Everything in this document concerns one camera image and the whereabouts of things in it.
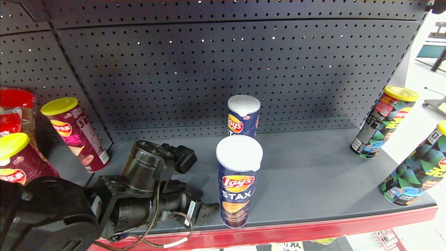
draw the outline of gray shelf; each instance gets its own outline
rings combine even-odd
[[[435,206],[424,195],[407,207],[387,202],[377,185],[397,163],[384,151],[365,160],[349,149],[357,129],[302,131],[259,134],[264,158],[258,172],[256,193],[246,226],[315,222],[395,213]],[[185,175],[173,179],[202,188],[206,203],[218,202],[217,159],[215,149],[223,137],[153,140],[155,143],[184,145],[195,150],[198,162]],[[118,175],[122,172],[133,142],[115,143],[111,163],[95,173]],[[204,226],[194,230],[226,228],[216,214]],[[154,233],[185,231],[173,221],[161,222]]]
[[[48,144],[42,140],[39,141],[39,150],[59,172],[61,178],[69,180],[80,186],[86,186],[93,176],[87,172],[78,158],[65,144]],[[110,142],[103,141],[104,149],[110,148]]]

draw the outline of cardboard can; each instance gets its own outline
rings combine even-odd
[[[398,206],[412,204],[446,176],[446,120],[378,186]]]
[[[419,98],[409,89],[386,86],[350,145],[352,151],[361,158],[374,158]]]
[[[42,107],[41,112],[47,116],[87,172],[97,172],[108,165],[108,153],[77,99],[69,97],[51,101]]]
[[[236,95],[227,101],[227,106],[228,135],[247,135],[255,138],[259,126],[260,101],[252,96]]]
[[[28,184],[41,176],[59,177],[25,133],[9,134],[0,138],[0,179]]]
[[[249,136],[234,135],[222,139],[216,152],[221,219],[228,227],[243,227],[256,190],[262,147]]]

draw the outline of cable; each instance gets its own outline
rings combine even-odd
[[[153,246],[153,247],[169,248],[169,247],[174,247],[174,246],[176,246],[176,245],[179,245],[179,244],[181,244],[181,243],[186,242],[187,240],[189,240],[189,238],[192,236],[192,233],[194,232],[194,226],[193,226],[193,224],[192,224],[192,220],[191,220],[185,213],[181,213],[181,212],[173,212],[172,214],[183,216],[183,217],[189,222],[189,225],[190,225],[190,231],[189,231],[189,234],[188,234],[186,237],[184,237],[183,239],[181,239],[181,240],[179,240],[179,241],[176,241],[176,242],[173,242],[173,243],[170,243],[170,244],[159,245],[159,244],[151,243],[151,242],[149,242],[149,241],[146,240],[146,239],[143,239],[143,242],[144,242],[145,244],[150,245],[150,246]],[[139,235],[136,235],[136,234],[129,234],[129,236],[133,236],[133,237],[137,237],[137,238],[140,237]]]
[[[424,87],[424,89],[429,90],[429,91],[431,91],[431,92],[436,92],[436,91],[431,90],[431,89],[429,89],[429,88],[427,88],[427,87]]]
[[[146,230],[141,236],[139,236],[139,238],[138,238],[134,243],[128,245],[127,247],[112,247],[112,246],[109,246],[109,245],[107,245],[107,244],[105,244],[105,243],[98,242],[98,241],[94,241],[93,244],[94,244],[94,245],[97,245],[97,246],[99,246],[99,247],[105,248],[105,249],[107,249],[107,250],[111,250],[111,251],[127,251],[127,250],[130,250],[130,249],[136,247],[136,246],[137,246],[140,242],[142,242],[142,241],[145,241],[144,243],[148,242],[148,241],[146,241],[144,238],[145,238],[146,235],[149,233],[149,231],[152,229],[153,225],[155,224],[155,219],[156,219],[156,217],[157,217],[157,215],[158,215],[158,204],[159,204],[159,200],[160,200],[160,189],[161,189],[161,182],[158,182],[158,187],[157,187],[157,201],[154,203],[154,204],[155,204],[155,214],[153,215],[152,222],[150,223],[150,225],[149,225],[149,227],[147,228],[147,230]]]

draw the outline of black cable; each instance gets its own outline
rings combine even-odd
[[[427,88],[427,87],[424,87],[424,89],[429,90],[429,91],[431,91],[431,92],[436,92],[436,91],[431,90],[431,89],[429,89],[429,88]]]

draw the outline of pegboard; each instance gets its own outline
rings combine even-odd
[[[359,127],[363,117],[338,117],[306,119],[299,121],[262,122],[257,133],[276,133],[307,130],[327,130]],[[167,138],[197,138],[227,135],[227,125],[193,125],[183,127],[163,127],[140,130],[114,130],[111,137],[114,142],[135,140],[155,140]]]
[[[49,120],[40,113],[40,108],[52,100],[67,96],[79,100],[96,131],[105,130],[51,31],[2,35],[0,45],[1,86],[21,88],[36,96],[37,134],[59,138]]]
[[[49,30],[48,23],[33,22],[17,3],[0,1],[0,34]]]
[[[301,20],[58,32],[111,131],[182,130],[225,124],[237,94],[261,101],[260,122],[365,116],[419,26]]]
[[[75,1],[45,0],[60,28],[316,18],[421,20],[429,1],[232,0]]]

